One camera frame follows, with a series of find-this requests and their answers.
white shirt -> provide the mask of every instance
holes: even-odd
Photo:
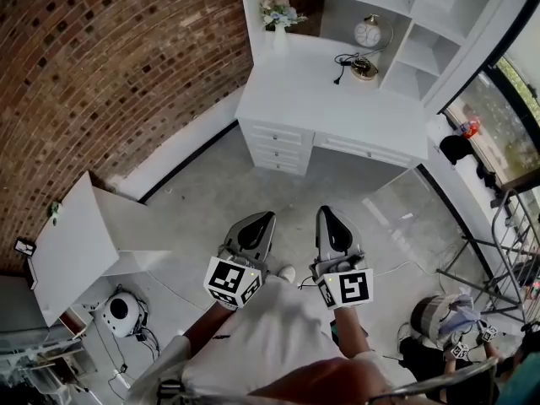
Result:
[[[168,346],[136,381],[126,403],[155,403],[159,380],[173,375],[181,376],[184,386],[197,393],[242,396],[301,366],[343,357],[329,336],[332,318],[318,291],[298,290],[270,276],[246,307],[232,315],[194,358],[185,361],[188,341],[176,337],[174,349],[169,352]],[[395,360],[382,361],[373,351],[355,358],[375,363],[391,384],[415,381]]]

white robot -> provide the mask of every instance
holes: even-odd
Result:
[[[204,279],[204,288],[220,304],[243,307],[261,288],[275,224],[273,212],[262,212],[231,227]],[[310,270],[329,310],[373,300],[373,270],[360,269],[365,258],[360,243],[360,232],[348,218],[334,208],[319,208],[319,256]]]

concrete floor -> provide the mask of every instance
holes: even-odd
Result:
[[[151,274],[111,280],[148,301],[149,326],[163,348],[213,303],[203,280],[210,257],[216,255],[233,223],[252,213],[274,211],[278,222],[269,267],[277,271],[292,264],[299,283],[310,276],[308,265],[316,256],[317,209],[329,204],[359,226],[367,263],[375,270],[375,299],[357,306],[361,323],[370,335],[370,346],[383,355],[395,355],[397,330],[408,321],[416,303],[440,293],[440,283],[446,292],[459,291],[457,283],[434,272],[458,250],[461,230],[419,173],[404,171],[320,148],[314,148],[304,178],[258,169],[237,127],[148,201],[177,236],[172,256]],[[410,263],[393,270],[405,262]],[[455,272],[472,280],[483,275],[478,260],[468,251],[456,264]],[[303,292],[313,299],[321,298],[315,288]],[[120,364],[121,356],[110,335],[104,326],[98,327],[102,327],[102,336],[107,336],[105,342],[113,359]],[[94,339],[91,345],[94,349],[100,346],[97,341]],[[127,373],[136,378],[151,364],[149,351],[132,337],[118,339],[118,343]],[[100,373],[112,374],[108,356],[102,350],[94,352],[100,355],[98,367],[108,368],[100,369]],[[121,396],[125,393],[120,381],[111,384]],[[107,396],[102,402],[119,401],[107,389],[103,385],[99,388],[100,394]]]

brick wall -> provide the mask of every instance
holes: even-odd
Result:
[[[241,0],[0,2],[0,270],[19,271],[15,238],[82,173],[128,174],[252,63]]]

flower vase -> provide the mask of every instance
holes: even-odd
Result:
[[[289,51],[289,38],[283,24],[276,24],[276,33],[273,37],[273,50],[279,56],[287,54]]]

